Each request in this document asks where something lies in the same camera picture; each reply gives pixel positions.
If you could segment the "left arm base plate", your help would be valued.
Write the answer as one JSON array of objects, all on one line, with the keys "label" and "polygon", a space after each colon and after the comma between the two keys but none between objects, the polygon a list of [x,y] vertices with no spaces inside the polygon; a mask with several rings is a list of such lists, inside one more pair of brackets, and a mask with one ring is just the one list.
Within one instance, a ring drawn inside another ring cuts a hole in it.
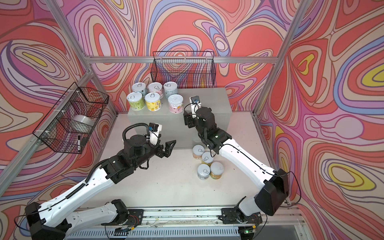
[{"label": "left arm base plate", "polygon": [[137,227],[142,224],[143,215],[143,209],[128,209],[126,212],[118,213],[112,222],[104,223],[102,226]]}]

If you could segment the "can blue label back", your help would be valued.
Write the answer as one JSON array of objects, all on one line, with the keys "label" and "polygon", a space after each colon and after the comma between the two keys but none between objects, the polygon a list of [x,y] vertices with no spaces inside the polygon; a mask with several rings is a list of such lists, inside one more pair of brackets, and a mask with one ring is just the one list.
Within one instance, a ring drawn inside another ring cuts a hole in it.
[{"label": "can blue label back", "polygon": [[178,84],[176,82],[167,82],[163,84],[163,89],[165,91],[165,96],[168,99],[171,95],[178,93]]}]

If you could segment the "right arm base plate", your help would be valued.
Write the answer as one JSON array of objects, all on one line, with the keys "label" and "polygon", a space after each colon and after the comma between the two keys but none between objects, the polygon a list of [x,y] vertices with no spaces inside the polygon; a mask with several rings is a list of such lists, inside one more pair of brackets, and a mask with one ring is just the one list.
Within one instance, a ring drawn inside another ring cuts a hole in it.
[{"label": "right arm base plate", "polygon": [[238,208],[222,208],[218,219],[224,224],[253,224],[258,226],[263,222],[260,213],[246,216]]}]

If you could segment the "can yellow label front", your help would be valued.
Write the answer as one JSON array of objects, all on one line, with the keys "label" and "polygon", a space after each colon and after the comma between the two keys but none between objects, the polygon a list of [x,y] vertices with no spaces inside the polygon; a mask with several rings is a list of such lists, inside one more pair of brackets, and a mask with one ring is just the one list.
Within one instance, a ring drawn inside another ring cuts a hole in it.
[{"label": "can yellow label front", "polygon": [[158,93],[148,93],[145,96],[147,108],[151,112],[156,112],[161,109],[161,96]]}]

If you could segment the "can plain lid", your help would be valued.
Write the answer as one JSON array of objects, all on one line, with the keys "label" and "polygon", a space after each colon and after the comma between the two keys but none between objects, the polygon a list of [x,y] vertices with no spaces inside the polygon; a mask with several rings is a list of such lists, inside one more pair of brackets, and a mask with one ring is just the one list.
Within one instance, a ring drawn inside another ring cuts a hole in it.
[{"label": "can plain lid", "polygon": [[184,98],[181,95],[174,94],[168,97],[169,110],[173,114],[180,114],[184,107]]}]

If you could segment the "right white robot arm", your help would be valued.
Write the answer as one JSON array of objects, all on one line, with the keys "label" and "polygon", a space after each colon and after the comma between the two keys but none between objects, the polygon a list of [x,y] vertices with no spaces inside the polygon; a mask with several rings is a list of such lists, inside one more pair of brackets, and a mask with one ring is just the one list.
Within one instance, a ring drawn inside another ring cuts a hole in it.
[{"label": "right white robot arm", "polygon": [[197,130],[201,142],[209,150],[229,160],[256,185],[256,195],[243,198],[234,207],[238,218],[259,212],[273,216],[289,195],[288,173],[266,166],[244,150],[230,134],[217,127],[210,108],[184,111],[183,116],[185,125]]}]

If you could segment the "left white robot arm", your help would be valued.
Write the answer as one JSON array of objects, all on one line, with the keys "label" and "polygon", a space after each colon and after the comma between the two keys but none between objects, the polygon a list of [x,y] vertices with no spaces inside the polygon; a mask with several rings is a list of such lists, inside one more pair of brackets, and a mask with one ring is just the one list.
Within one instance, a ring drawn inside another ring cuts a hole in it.
[{"label": "left white robot arm", "polygon": [[168,158],[176,141],[161,145],[162,127],[138,123],[124,129],[124,147],[116,155],[97,163],[87,177],[63,194],[42,204],[26,206],[25,215],[33,240],[64,240],[72,233],[96,225],[127,225],[130,213],[122,200],[99,208],[77,209],[98,193],[118,184],[156,156]]}]

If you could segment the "can red label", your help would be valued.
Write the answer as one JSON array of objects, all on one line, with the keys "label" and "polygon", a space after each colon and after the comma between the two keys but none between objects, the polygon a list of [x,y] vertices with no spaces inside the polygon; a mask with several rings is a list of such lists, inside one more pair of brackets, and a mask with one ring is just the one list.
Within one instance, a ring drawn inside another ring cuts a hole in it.
[{"label": "can red label", "polygon": [[141,93],[143,97],[148,94],[147,85],[145,83],[135,83],[132,85],[132,91],[135,93]]}]

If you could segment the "can green yellow label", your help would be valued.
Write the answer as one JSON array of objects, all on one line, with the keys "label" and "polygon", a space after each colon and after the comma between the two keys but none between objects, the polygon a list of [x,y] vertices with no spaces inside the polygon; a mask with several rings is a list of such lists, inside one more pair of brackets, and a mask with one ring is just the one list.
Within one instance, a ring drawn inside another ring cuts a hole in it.
[{"label": "can green yellow label", "polygon": [[141,93],[132,92],[128,94],[127,101],[133,111],[140,111],[145,107],[145,101]]}]

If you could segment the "can blue green label front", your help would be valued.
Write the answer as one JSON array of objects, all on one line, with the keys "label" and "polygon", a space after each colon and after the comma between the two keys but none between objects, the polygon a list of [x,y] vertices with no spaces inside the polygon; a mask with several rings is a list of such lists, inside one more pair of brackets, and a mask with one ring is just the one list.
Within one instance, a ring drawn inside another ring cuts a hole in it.
[{"label": "can blue green label front", "polygon": [[197,168],[197,176],[200,180],[206,180],[210,176],[210,166],[206,164],[200,164]]}]

